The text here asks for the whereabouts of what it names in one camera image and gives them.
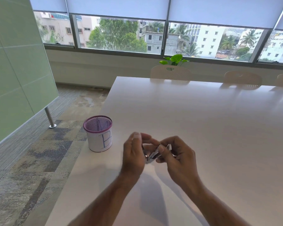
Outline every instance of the hand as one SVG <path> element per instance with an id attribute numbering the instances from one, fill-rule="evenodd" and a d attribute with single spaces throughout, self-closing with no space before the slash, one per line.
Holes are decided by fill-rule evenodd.
<path id="1" fill-rule="evenodd" d="M 172 146 L 171 151 L 164 147 L 168 144 Z M 178 136 L 162 140 L 158 150 L 161 157 L 156 162 L 166 162 L 173 181 L 186 193 L 192 191 L 197 194 L 202 183 L 197 172 L 195 152 Z"/>
<path id="2" fill-rule="evenodd" d="M 158 140 L 153 139 L 145 133 L 134 132 L 124 143 L 123 163 L 120 175 L 130 177 L 137 182 L 142 174 L 145 165 L 145 156 L 142 151 L 142 144 L 149 143 L 158 146 Z"/>

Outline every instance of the metal pole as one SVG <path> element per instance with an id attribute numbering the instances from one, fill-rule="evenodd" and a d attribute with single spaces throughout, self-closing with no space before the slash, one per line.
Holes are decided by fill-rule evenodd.
<path id="1" fill-rule="evenodd" d="M 48 107 L 45 108 L 45 112 L 46 112 L 46 115 L 47 115 L 49 123 L 50 123 L 49 128 L 55 128 L 57 125 L 53 123 L 53 118 L 50 115 Z"/>

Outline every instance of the purple rim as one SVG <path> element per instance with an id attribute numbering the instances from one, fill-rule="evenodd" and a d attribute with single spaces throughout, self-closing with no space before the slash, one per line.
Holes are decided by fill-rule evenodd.
<path id="1" fill-rule="evenodd" d="M 92 119 L 92 118 L 95 118 L 95 117 L 106 117 L 106 118 L 108 118 L 108 119 L 111 121 L 111 125 L 110 125 L 108 128 L 106 128 L 106 129 L 104 129 L 104 130 L 101 130 L 101 131 L 90 131 L 90 130 L 88 130 L 88 129 L 85 127 L 86 122 L 89 121 L 89 120 Z M 112 120 L 111 120 L 111 118 L 110 118 L 110 117 L 107 117 L 107 116 L 103 116 L 103 115 L 98 115 L 98 116 L 90 117 L 90 118 L 88 118 L 87 120 L 85 120 L 85 121 L 84 121 L 84 124 L 83 124 L 83 128 L 85 129 L 86 132 L 89 132 L 89 133 L 102 133 L 102 132 L 106 132 L 106 131 L 109 130 L 111 127 L 112 127 Z"/>

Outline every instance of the metal clip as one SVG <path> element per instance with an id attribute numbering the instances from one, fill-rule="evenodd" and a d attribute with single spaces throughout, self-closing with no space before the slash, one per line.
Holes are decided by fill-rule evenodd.
<path id="1" fill-rule="evenodd" d="M 145 150 L 144 147 L 142 146 L 142 150 L 143 150 L 144 156 L 145 156 L 145 158 L 146 158 L 146 164 L 149 164 L 149 163 L 153 162 L 153 161 L 156 160 L 159 156 L 161 156 L 161 154 L 160 154 L 159 151 L 158 151 L 158 147 L 159 147 L 159 145 L 157 146 L 157 148 L 155 148 L 154 152 L 152 152 L 152 153 L 148 156 L 146 150 Z M 171 144 L 168 144 L 168 145 L 166 146 L 166 148 L 167 148 L 169 151 L 172 150 Z"/>

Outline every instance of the left hand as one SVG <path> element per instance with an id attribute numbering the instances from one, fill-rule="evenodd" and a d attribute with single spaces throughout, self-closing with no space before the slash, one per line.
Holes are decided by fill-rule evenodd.
<path id="1" fill-rule="evenodd" d="M 130 177 L 135 182 L 142 174 L 145 165 L 145 156 L 142 151 L 142 144 L 149 143 L 158 146 L 158 140 L 153 139 L 145 133 L 134 132 L 124 143 L 123 163 L 120 175 Z"/>

